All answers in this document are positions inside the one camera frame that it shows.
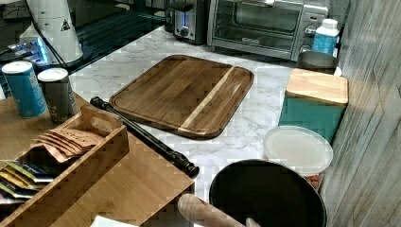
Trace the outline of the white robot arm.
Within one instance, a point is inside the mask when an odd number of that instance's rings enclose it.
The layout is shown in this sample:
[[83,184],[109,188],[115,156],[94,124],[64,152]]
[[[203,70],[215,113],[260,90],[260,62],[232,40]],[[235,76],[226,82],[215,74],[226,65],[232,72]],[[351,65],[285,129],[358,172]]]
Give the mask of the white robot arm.
[[39,43],[39,64],[71,63],[83,56],[67,0],[25,0],[31,24],[21,41]]

